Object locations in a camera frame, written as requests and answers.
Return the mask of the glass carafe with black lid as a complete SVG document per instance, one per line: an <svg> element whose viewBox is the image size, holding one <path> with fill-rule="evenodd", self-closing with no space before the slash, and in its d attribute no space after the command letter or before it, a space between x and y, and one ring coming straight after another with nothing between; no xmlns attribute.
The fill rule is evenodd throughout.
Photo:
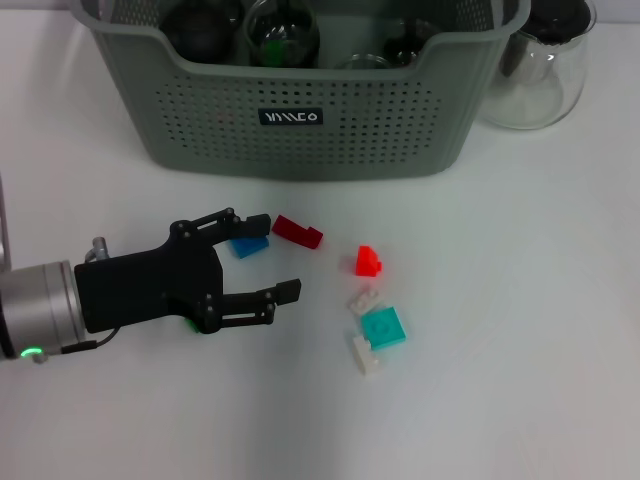
<svg viewBox="0 0 640 480"><path fill-rule="evenodd" d="M566 117L586 79L592 0L531 0L528 20L510 36L481 116L495 125L534 130Z"/></svg>

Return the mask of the blue square toy brick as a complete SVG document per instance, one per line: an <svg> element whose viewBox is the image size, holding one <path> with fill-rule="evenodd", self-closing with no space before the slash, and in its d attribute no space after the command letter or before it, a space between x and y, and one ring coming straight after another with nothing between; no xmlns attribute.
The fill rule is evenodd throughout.
<svg viewBox="0 0 640 480"><path fill-rule="evenodd" d="M239 259L247 258L269 247L267 236L256 238L238 238L230 241L231 248Z"/></svg>

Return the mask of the glass teacup with black sleeve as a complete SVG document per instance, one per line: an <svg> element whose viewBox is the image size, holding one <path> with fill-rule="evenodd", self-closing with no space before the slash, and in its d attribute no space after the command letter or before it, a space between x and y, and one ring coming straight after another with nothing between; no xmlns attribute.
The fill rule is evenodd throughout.
<svg viewBox="0 0 640 480"><path fill-rule="evenodd" d="M243 22L249 58L251 45L257 44L264 34L289 30L320 37L316 14L308 0L256 0Z"/></svg>
<svg viewBox="0 0 640 480"><path fill-rule="evenodd" d="M266 42L279 40L283 43L285 60L280 67L269 68L313 68L316 64L320 47L320 37L316 34L305 34L301 31L289 30L268 32L259 38L257 44L250 47L251 63L254 66L268 67L263 63L263 48Z"/></svg>
<svg viewBox="0 0 640 480"><path fill-rule="evenodd" d="M384 57L369 53L350 55L334 65L337 70L383 70L391 67L391 63Z"/></svg>
<svg viewBox="0 0 640 480"><path fill-rule="evenodd" d="M403 33L389 38L383 46L383 57L394 67L405 67L414 62L423 47L440 29L422 19L403 21Z"/></svg>

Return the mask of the left gripper silver fitting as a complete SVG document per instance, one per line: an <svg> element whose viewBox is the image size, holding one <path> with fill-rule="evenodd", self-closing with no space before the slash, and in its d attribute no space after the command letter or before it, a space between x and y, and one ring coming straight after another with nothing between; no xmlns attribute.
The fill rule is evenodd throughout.
<svg viewBox="0 0 640 480"><path fill-rule="evenodd" d="M85 255L85 262L97 262L109 259L107 243L104 237L95 237L92 240L91 249Z"/></svg>

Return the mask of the white notched toy brick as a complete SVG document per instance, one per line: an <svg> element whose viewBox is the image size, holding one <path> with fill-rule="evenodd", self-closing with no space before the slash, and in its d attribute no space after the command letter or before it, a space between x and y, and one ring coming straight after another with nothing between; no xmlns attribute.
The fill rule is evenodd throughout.
<svg viewBox="0 0 640 480"><path fill-rule="evenodd" d="M379 361L374 355L370 343L362 336L355 336L352 341L352 352L360 372L369 376L379 369Z"/></svg>

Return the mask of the grey-green perforated storage bin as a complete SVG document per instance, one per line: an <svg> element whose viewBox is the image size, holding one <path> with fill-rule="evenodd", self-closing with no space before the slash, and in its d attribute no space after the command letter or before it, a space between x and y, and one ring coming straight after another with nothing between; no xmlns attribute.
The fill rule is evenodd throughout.
<svg viewBox="0 0 640 480"><path fill-rule="evenodd" d="M182 0L69 0L89 29L151 158L168 168L286 180L440 173L458 158L509 37L531 0L308 0L315 68L252 66L239 29L223 63L182 58L160 30ZM405 67L337 70L383 57L403 21L440 29ZM216 122L219 108L233 125Z"/></svg>

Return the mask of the white studded toy brick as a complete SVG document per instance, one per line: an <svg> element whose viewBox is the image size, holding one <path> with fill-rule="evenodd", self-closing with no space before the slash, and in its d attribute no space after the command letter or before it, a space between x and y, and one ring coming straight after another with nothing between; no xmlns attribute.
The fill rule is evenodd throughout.
<svg viewBox="0 0 640 480"><path fill-rule="evenodd" d="M383 295L373 287L365 287L349 302L349 310L356 316L363 316L383 303Z"/></svg>

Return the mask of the black round teapot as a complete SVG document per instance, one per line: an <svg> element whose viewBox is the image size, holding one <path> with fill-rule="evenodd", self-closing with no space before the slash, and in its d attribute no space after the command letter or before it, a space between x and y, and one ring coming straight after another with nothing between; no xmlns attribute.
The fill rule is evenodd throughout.
<svg viewBox="0 0 640 480"><path fill-rule="evenodd" d="M241 0L182 0L162 20L160 30L182 58L223 63L233 52L244 14Z"/></svg>

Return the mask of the dark red toy brick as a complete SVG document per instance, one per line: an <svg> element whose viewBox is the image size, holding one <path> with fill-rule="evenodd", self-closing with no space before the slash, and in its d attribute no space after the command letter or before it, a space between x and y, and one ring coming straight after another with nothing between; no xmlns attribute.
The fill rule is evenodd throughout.
<svg viewBox="0 0 640 480"><path fill-rule="evenodd" d="M323 239L322 232L313 227L302 227L282 215L274 222L272 232L287 241L312 250L317 249Z"/></svg>

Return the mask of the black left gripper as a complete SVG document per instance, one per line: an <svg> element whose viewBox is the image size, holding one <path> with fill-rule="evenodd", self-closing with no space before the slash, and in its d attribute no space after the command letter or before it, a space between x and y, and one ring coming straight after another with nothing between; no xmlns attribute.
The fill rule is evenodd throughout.
<svg viewBox="0 0 640 480"><path fill-rule="evenodd" d="M271 325L278 306L295 303L301 281L255 292L222 294L223 273L214 245L270 233L268 214L241 219L233 208L196 220L178 220L161 246L79 264L74 275L84 324L99 333L165 316L182 316L203 334Z"/></svg>

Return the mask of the orange-red sloped toy brick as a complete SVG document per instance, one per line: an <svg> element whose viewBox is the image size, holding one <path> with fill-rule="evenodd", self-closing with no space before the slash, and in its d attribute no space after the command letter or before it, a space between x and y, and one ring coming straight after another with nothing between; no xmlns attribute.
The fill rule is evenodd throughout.
<svg viewBox="0 0 640 480"><path fill-rule="evenodd" d="M382 272L383 264L376 251L368 245L358 247L355 275L359 277L376 277Z"/></svg>

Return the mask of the teal square toy brick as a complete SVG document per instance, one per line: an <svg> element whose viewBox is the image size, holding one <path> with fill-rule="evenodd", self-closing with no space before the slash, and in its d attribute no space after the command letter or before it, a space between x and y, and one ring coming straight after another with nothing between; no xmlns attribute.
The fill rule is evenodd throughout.
<svg viewBox="0 0 640 480"><path fill-rule="evenodd" d="M363 315L361 325L372 350L387 348L406 340L406 332L394 307Z"/></svg>

